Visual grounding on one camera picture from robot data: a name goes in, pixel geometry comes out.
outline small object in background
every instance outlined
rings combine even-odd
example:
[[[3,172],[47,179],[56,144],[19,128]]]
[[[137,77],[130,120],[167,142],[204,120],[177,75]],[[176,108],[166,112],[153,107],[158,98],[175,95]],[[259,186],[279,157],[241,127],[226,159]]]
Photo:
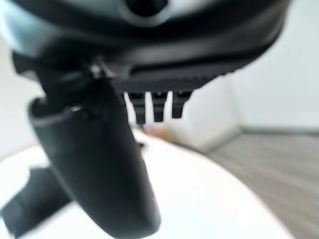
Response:
[[[151,124],[151,125],[144,125],[142,129],[145,134],[151,135],[157,138],[160,138],[166,142],[173,142],[172,136],[169,134],[168,130],[159,124]]]

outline black plastic part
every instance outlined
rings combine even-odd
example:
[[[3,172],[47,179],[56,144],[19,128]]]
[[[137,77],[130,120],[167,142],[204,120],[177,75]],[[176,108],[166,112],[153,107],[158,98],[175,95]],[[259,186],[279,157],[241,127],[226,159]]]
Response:
[[[61,183],[97,225],[118,239],[158,230],[140,149],[108,82],[94,81],[81,103],[60,112],[35,100],[29,119]]]
[[[25,188],[0,214],[10,234],[19,238],[71,201],[51,168],[31,169]]]
[[[164,107],[167,100],[167,92],[152,93],[154,121],[163,122],[164,120]]]
[[[146,113],[145,113],[145,94],[144,93],[130,93],[130,100],[134,106],[136,113],[136,123],[145,124]]]
[[[180,119],[183,116],[185,103],[191,97],[192,92],[173,92],[172,118]]]

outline black plastic mount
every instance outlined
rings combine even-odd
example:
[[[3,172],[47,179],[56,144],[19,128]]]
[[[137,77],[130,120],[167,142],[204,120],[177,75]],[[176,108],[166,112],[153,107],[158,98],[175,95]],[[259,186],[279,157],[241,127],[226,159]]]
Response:
[[[72,198],[117,239],[155,233],[160,214],[147,169],[110,79],[85,64],[57,70],[16,54],[14,63],[45,90],[29,120]]]
[[[47,99],[51,102],[51,106],[56,108],[65,108],[70,105],[76,105],[86,94],[90,85],[94,81],[94,78],[104,79],[110,82],[110,84],[118,90],[118,80],[110,79],[103,67],[94,65],[94,69],[90,64],[82,64],[80,66],[71,66],[66,69],[54,69],[37,62],[33,59],[26,58],[19,54],[13,54],[13,61],[16,71],[32,80],[38,81],[43,87]],[[189,100],[192,89],[197,89],[202,84],[209,82],[213,77],[207,78],[205,81],[199,81],[198,79],[187,79],[183,81],[192,81],[192,85],[185,88],[183,87],[173,88],[173,102],[172,102],[172,118],[179,119],[182,117],[182,112],[185,103]],[[168,96],[168,91],[155,91],[155,88],[149,88],[152,95],[154,120],[155,122],[163,122],[164,107]],[[146,102],[145,91],[128,91],[129,100],[132,102],[137,118],[137,124],[146,123]],[[122,107],[126,108],[124,92],[116,92]]]

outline gray carpet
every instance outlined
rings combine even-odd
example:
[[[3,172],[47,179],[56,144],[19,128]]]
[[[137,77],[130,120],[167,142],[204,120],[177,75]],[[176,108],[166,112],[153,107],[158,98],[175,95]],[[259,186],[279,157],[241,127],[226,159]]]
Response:
[[[319,239],[319,136],[246,133],[208,155],[273,210],[298,239]]]

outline round opening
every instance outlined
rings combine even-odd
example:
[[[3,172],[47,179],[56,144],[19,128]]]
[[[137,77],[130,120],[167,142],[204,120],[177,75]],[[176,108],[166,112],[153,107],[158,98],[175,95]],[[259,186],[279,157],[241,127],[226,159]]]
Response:
[[[125,0],[127,8],[137,16],[151,17],[168,5],[168,0]]]

